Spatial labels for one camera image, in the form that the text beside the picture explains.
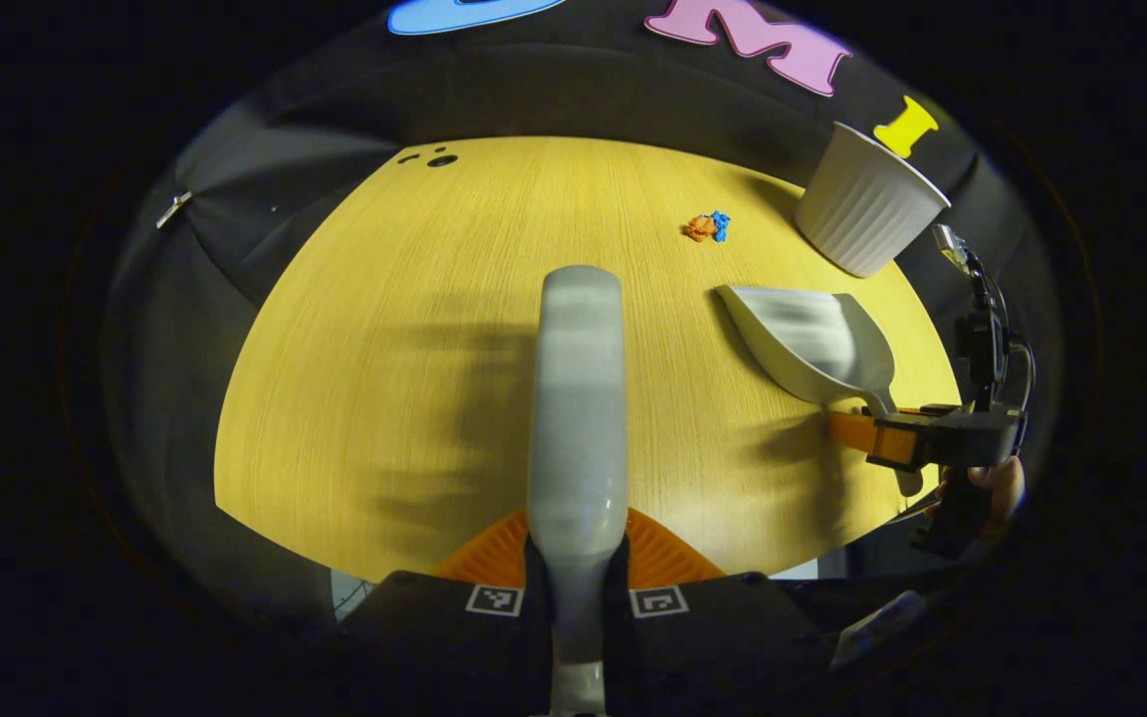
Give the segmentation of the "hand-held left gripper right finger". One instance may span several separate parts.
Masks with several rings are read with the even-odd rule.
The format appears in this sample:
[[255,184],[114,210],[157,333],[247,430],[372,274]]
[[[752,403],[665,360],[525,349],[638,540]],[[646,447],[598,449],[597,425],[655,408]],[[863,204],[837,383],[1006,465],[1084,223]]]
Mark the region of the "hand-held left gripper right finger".
[[602,589],[610,716],[751,716],[824,673],[834,642],[774,580],[728,575],[629,509]]

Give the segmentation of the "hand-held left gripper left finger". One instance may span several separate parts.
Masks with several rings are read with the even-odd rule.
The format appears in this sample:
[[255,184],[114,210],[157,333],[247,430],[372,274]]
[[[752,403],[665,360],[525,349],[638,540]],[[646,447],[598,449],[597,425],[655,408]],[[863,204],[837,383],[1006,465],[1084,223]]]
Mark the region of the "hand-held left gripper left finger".
[[514,511],[432,572],[379,582],[334,636],[333,677],[360,716],[541,716],[552,617],[545,562]]

